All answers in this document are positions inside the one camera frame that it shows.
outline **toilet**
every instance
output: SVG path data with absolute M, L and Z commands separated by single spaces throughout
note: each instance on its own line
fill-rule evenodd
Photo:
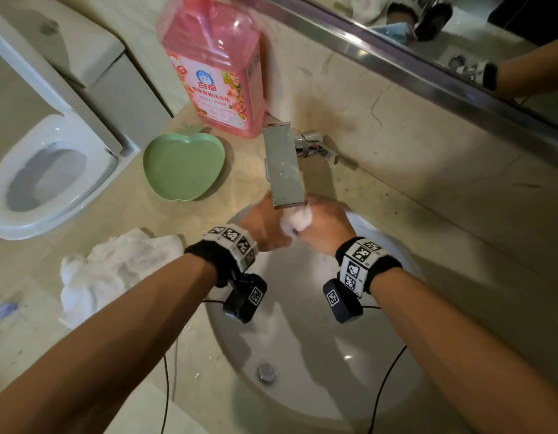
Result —
M 0 1 L 0 238 L 72 218 L 170 119 L 114 35 L 56 0 Z

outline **chrome faucet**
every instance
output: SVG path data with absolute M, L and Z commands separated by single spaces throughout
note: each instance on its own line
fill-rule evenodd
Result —
M 321 155 L 337 164 L 339 155 L 329 150 L 317 131 L 294 133 L 291 123 L 276 123 L 263 129 L 265 139 L 265 171 L 271 184 L 275 208 L 295 207 L 305 203 L 303 183 L 297 158 Z

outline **sink basin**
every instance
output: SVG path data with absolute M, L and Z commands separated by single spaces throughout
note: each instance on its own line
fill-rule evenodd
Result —
M 230 222 L 238 222 L 247 209 Z M 355 213 L 348 218 L 358 235 L 387 248 L 405 269 L 422 278 L 401 243 Z M 223 352 L 253 387 L 309 423 L 365 427 L 382 380 L 404 342 L 380 310 L 364 309 L 362 317 L 344 325 L 335 320 L 322 287 L 338 270 L 333 257 L 296 239 L 289 248 L 259 254 L 249 269 L 268 284 L 252 321 L 242 324 L 228 317 L 217 303 L 206 306 Z M 209 298 L 224 300 L 229 290 L 214 288 Z M 376 306 L 367 294 L 360 301 Z M 257 375 L 264 363 L 276 373 L 272 384 Z M 377 414 L 398 409 L 422 374 L 406 350 L 385 384 Z

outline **green dish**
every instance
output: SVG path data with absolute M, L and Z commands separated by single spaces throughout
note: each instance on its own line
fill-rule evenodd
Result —
M 190 201 L 217 180 L 225 148 L 210 134 L 162 134 L 147 146 L 142 159 L 146 180 L 169 201 Z

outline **dish soap bottle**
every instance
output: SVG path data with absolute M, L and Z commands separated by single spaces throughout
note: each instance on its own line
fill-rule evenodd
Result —
M 245 12 L 213 0 L 170 0 L 157 34 L 203 123 L 245 138 L 261 133 L 259 38 Z

